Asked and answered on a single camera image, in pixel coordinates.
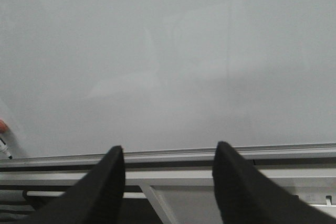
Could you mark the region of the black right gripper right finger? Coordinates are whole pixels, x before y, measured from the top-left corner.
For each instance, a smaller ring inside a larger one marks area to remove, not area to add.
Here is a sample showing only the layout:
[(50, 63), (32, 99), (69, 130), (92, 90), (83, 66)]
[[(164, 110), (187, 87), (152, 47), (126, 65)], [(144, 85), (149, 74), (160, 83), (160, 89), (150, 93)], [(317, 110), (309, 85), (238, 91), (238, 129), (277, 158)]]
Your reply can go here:
[(335, 223), (267, 178), (227, 142), (217, 144), (212, 176), (223, 223)]

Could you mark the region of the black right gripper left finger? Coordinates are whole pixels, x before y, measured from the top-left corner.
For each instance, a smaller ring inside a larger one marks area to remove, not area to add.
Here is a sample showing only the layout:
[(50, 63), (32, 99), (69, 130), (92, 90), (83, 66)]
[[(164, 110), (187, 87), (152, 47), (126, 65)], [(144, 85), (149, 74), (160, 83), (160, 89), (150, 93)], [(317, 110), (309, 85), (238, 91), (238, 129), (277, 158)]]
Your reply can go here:
[(18, 223), (117, 223), (123, 193), (123, 150), (115, 146), (64, 194)]

